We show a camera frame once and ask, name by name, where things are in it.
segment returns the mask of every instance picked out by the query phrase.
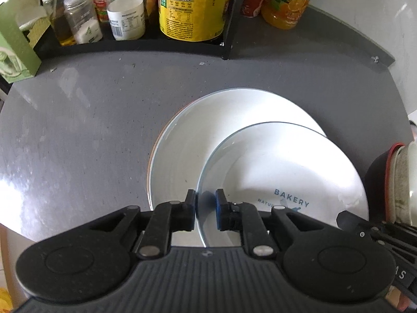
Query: soy sauce bottle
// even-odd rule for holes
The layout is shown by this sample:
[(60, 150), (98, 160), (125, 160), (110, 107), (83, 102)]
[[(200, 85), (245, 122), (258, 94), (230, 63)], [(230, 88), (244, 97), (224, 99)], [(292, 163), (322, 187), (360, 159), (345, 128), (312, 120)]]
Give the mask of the soy sauce bottle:
[(168, 37), (207, 41), (224, 28), (229, 0), (158, 0), (159, 27)]

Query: ribbed surface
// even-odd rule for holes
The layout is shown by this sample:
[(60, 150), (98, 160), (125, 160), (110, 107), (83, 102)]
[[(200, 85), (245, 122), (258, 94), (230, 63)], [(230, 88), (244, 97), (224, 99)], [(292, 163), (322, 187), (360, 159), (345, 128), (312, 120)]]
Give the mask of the ribbed surface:
[(380, 299), (340, 306), (293, 289), (272, 262), (253, 260), (241, 248), (173, 248), (166, 258), (142, 262), (122, 287), (74, 306), (29, 300), (18, 313), (385, 313)]

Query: white bowl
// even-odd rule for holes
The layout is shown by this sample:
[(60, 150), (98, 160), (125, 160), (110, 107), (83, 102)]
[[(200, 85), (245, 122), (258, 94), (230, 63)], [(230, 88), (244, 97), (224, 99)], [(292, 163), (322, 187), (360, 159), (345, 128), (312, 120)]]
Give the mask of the white bowl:
[[(255, 123), (285, 121), (324, 135), (299, 106), (276, 94), (251, 88), (226, 89), (206, 95), (180, 111), (160, 134), (149, 160), (148, 199), (184, 201), (196, 189), (207, 159), (232, 133)], [(172, 244), (201, 246), (197, 231), (174, 233)]]
[(206, 246), (240, 245), (235, 232), (216, 229), (214, 192), (229, 202), (248, 202), (269, 211), (283, 205), (337, 227), (348, 210), (368, 220), (361, 179), (329, 139), (303, 126), (261, 123), (223, 141), (208, 160), (198, 185), (197, 219)]

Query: metal pin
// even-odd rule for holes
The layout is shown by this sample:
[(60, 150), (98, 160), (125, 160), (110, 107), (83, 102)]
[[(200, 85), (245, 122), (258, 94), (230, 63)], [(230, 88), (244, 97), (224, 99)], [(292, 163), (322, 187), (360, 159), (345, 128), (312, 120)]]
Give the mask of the metal pin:
[(140, 250), (139, 250), (139, 254), (142, 255), (143, 257), (155, 257), (159, 254), (160, 250), (157, 246), (143, 246)]
[(274, 249), (271, 246), (266, 246), (262, 244), (262, 245), (254, 247), (252, 251), (258, 257), (267, 257), (274, 252)]

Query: plastic jar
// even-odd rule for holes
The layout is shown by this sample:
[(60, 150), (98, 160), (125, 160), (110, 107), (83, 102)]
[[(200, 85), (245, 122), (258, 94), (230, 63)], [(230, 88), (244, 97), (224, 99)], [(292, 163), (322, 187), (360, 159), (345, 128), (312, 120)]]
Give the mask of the plastic jar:
[(143, 0), (106, 0), (107, 15), (116, 40), (135, 40), (145, 33)]
[(95, 43), (103, 37), (91, 0), (64, 0), (65, 17), (76, 43)]

